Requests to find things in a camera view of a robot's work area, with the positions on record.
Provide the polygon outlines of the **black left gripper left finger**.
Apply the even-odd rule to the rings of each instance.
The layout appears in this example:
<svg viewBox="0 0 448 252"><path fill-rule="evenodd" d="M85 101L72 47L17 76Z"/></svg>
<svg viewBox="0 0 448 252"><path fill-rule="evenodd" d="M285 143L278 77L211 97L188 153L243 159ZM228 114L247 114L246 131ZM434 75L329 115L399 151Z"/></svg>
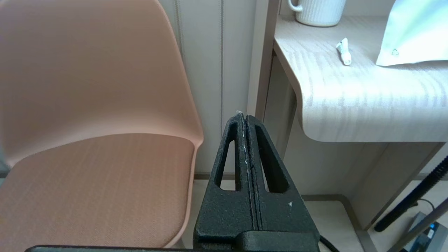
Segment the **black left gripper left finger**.
<svg viewBox="0 0 448 252"><path fill-rule="evenodd" d="M237 236L256 228L253 185L243 113L229 118L194 228L194 247L233 247ZM235 190L221 183L229 145L234 143Z"/></svg>

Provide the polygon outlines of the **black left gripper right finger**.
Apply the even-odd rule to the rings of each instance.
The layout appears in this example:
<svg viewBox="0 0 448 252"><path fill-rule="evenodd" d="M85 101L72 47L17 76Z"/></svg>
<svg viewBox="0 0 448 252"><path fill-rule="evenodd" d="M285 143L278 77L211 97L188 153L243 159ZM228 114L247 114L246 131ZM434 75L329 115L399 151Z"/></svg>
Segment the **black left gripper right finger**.
<svg viewBox="0 0 448 252"><path fill-rule="evenodd" d="M318 242L320 233L267 129L251 115L246 117L246 137L256 228L305 233Z"/></svg>

